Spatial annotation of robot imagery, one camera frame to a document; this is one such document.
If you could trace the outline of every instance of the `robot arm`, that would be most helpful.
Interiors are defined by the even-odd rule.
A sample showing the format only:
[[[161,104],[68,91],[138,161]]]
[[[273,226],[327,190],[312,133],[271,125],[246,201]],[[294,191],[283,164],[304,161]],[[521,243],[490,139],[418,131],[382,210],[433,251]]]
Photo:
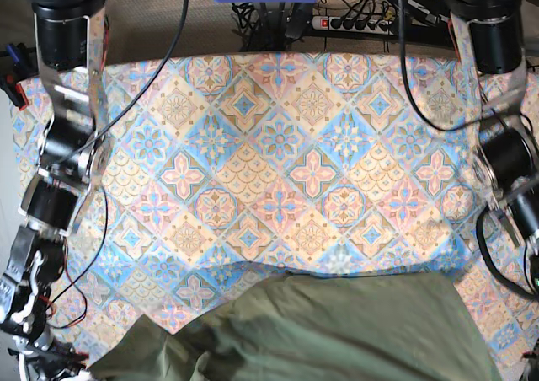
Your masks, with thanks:
[[[109,119],[102,79],[106,0],[30,1],[40,75],[54,114],[39,142],[38,171],[21,204],[25,223],[0,278],[0,330],[16,341],[22,379],[29,379],[29,368],[44,380],[82,379],[88,376],[82,371],[86,357],[52,337],[45,311],[51,284],[63,270],[64,241],[77,230],[111,152],[110,140],[98,135]],[[515,73],[503,101],[519,110],[526,84],[520,0],[446,1],[462,23],[457,30],[471,37],[477,70]],[[60,79],[60,72],[73,69],[85,77],[85,90]],[[485,110],[493,107],[490,103]],[[508,126],[476,150],[478,172],[494,190],[491,207],[511,210],[522,237],[535,242],[537,145],[519,118],[508,118]]]

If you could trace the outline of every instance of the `blue diamond pattern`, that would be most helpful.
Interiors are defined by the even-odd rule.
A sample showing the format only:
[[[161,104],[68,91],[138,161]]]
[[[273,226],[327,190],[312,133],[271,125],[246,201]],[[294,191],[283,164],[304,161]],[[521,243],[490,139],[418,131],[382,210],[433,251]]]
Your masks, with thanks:
[[[17,117],[13,122],[13,128],[20,134],[24,128],[24,121],[22,121],[20,117]]]
[[[376,231],[376,228],[370,227],[369,230],[363,234],[363,238],[369,242],[369,244],[374,244],[378,238],[380,238],[380,233]]]
[[[125,234],[124,241],[127,242],[131,247],[134,247],[140,240],[141,237],[138,236],[131,229]]]
[[[235,104],[234,107],[242,113],[243,116],[246,116],[249,114],[249,111],[254,107],[254,103],[247,98],[245,94],[242,95],[241,99],[239,99]]]
[[[378,94],[378,96],[372,100],[369,105],[378,115],[382,115],[383,112],[387,110],[387,107],[389,107],[389,103],[386,102],[381,94]]]
[[[240,239],[248,248],[250,248],[257,240],[259,240],[259,237],[248,229]]]

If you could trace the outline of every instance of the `patterned tablecloth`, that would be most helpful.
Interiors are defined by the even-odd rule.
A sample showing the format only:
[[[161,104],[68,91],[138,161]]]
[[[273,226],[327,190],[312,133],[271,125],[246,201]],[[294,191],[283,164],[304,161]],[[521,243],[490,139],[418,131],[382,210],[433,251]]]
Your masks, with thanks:
[[[111,117],[158,62],[109,67]],[[438,121],[464,116],[459,64],[409,59],[419,106]],[[76,75],[67,75],[72,84]],[[525,112],[539,82],[529,77]],[[488,83],[487,95],[504,87]],[[12,109],[24,188],[51,115],[40,81]],[[278,271],[323,274],[444,271],[454,279],[497,363],[520,359],[539,336],[537,304],[502,289],[478,254],[481,187],[467,137],[428,131],[405,99],[398,59],[265,54],[175,59],[116,126],[104,177],[109,231],[80,282],[86,320],[59,332],[92,361],[142,313],[171,332]],[[104,228],[99,195],[75,237],[69,269],[92,259]],[[520,250],[490,222],[504,272],[523,281]],[[67,280],[56,284],[65,287]],[[82,299],[58,303],[59,325]]]

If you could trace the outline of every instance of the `olive green fabric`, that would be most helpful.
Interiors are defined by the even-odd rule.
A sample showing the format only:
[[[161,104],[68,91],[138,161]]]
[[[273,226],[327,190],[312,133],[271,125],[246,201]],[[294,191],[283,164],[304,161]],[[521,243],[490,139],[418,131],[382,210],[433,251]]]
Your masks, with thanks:
[[[114,381],[501,380],[455,288],[432,273],[272,278],[176,335],[139,319],[90,370]]]

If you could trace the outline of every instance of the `pink flower motif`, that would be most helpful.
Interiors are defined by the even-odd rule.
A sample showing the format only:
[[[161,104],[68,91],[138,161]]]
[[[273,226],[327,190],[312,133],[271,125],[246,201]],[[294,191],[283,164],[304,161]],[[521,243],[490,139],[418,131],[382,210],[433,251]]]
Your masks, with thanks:
[[[168,185],[176,188],[176,194],[182,200],[187,200],[192,195],[194,185],[199,185],[205,176],[198,168],[190,166],[189,159],[179,153],[171,168],[164,170],[161,179]]]
[[[306,210],[305,200],[283,179],[277,180],[252,206],[263,223],[284,233]]]
[[[332,54],[324,63],[325,77],[337,90],[354,93],[369,80],[370,63],[368,56]]]
[[[424,210],[427,199],[410,178],[405,178],[378,206],[395,228],[402,231]]]
[[[365,204],[365,196],[359,190],[352,185],[342,185],[324,197],[323,215],[337,228],[347,228],[360,219]]]
[[[337,175],[321,159],[321,155],[313,149],[305,157],[305,163],[296,166],[290,173],[293,180],[304,184],[305,193],[311,198],[322,192],[323,183],[329,183]]]
[[[196,200],[195,215],[212,229],[225,229],[237,216],[237,202],[220,187],[208,189]]]
[[[186,307],[175,303],[172,299],[166,299],[163,306],[151,316],[163,328],[174,334],[189,323],[194,315]]]
[[[208,304],[206,301],[216,296],[210,288],[202,285],[200,278],[196,275],[191,275],[185,286],[180,287],[176,294],[195,310],[204,309]]]
[[[161,233],[180,208],[172,196],[158,183],[152,182],[131,206],[131,212],[152,231]]]
[[[435,196],[442,190],[442,183],[453,177],[453,168],[444,164],[446,156],[437,150],[430,156],[430,164],[421,166],[415,174],[420,180],[426,181],[427,190],[432,196]]]

